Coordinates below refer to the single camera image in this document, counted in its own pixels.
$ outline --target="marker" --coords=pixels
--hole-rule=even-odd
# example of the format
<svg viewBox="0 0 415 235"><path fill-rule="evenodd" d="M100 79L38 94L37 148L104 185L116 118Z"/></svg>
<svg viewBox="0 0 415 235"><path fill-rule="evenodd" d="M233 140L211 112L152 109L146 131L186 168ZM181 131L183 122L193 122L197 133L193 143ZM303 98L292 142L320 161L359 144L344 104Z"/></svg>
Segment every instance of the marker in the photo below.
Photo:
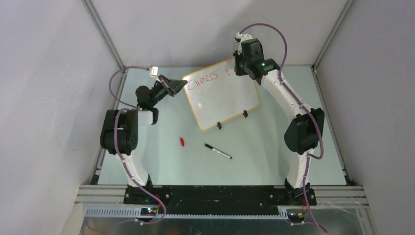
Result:
<svg viewBox="0 0 415 235"><path fill-rule="evenodd" d="M208 148L210 148L211 150L213 150L213 151L215 151L215 152L219 153L219 154L222 154L223 156L225 156L225 157L227 157L227 158L229 158L229 159L232 159L232 156L230 156L229 154L226 154L226 153L224 153L224 152L220 151L219 149L216 149L216 148L214 148L214 147L210 146L210 145L209 145L209 144L207 144L207 143L205 143L205 146L206 146L206 147L208 147Z"/></svg>

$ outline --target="small whiteboard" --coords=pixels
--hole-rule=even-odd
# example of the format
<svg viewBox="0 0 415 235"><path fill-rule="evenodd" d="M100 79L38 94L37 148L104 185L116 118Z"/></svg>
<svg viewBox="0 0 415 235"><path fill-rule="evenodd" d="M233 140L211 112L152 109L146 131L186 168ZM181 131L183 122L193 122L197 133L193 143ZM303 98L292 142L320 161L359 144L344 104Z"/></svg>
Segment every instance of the small whiteboard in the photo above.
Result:
<svg viewBox="0 0 415 235"><path fill-rule="evenodd" d="M183 77L184 91L201 130L207 130L259 105L254 81L236 76L234 58Z"/></svg>

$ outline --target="gray wall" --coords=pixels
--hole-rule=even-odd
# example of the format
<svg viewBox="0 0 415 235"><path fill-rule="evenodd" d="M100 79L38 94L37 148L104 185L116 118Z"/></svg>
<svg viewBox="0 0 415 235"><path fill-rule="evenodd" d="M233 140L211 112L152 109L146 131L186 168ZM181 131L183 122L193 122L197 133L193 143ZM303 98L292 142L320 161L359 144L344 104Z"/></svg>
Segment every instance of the gray wall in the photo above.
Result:
<svg viewBox="0 0 415 235"><path fill-rule="evenodd" d="M287 39L289 65L311 65L346 0L95 0L126 65L212 65L232 57L235 34L253 23L277 27ZM279 35L264 27L265 57L284 56Z"/></svg>
<svg viewBox="0 0 415 235"><path fill-rule="evenodd" d="M318 67L346 164L381 234L414 234L415 2L357 1Z"/></svg>
<svg viewBox="0 0 415 235"><path fill-rule="evenodd" d="M0 234L59 234L117 69L80 0L0 3Z"/></svg>

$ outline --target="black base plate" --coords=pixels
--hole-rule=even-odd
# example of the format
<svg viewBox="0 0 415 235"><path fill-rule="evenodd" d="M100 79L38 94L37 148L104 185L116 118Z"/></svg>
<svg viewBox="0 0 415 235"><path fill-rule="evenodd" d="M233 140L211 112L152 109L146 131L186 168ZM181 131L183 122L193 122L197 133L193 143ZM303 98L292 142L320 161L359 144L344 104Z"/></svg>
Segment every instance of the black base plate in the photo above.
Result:
<svg viewBox="0 0 415 235"><path fill-rule="evenodd" d="M157 194L169 214L191 215L275 215L277 206L301 206L303 194L295 195L286 188L274 186L162 186L146 189ZM157 205L139 188L128 186L124 204ZM314 190L309 188L307 198L316 205Z"/></svg>

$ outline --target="table surface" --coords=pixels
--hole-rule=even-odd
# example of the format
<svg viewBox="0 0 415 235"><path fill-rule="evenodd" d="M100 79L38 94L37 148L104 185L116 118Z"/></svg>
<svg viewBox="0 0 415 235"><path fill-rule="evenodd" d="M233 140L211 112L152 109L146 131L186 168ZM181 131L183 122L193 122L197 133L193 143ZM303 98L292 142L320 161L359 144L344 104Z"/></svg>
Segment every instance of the table surface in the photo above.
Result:
<svg viewBox="0 0 415 235"><path fill-rule="evenodd" d="M159 74L170 79L201 69L159 68ZM314 78L308 66L286 66L284 75L296 92L312 107L321 107ZM136 104L138 86L152 87L148 72L130 69L121 100ZM222 130L201 131L194 119L184 91L167 96L156 107L156 125L141 126L134 158L141 161L155 185L283 185L290 160L283 135L288 127L284 111L272 96L258 86L260 105L222 124ZM313 185L345 185L346 181L327 121L324 122L324 158L312 160L310 182ZM180 137L185 141L182 147ZM204 146L220 149L233 159L219 155ZM319 147L315 154L320 154ZM114 155L105 154L98 184L125 185L127 177Z"/></svg>

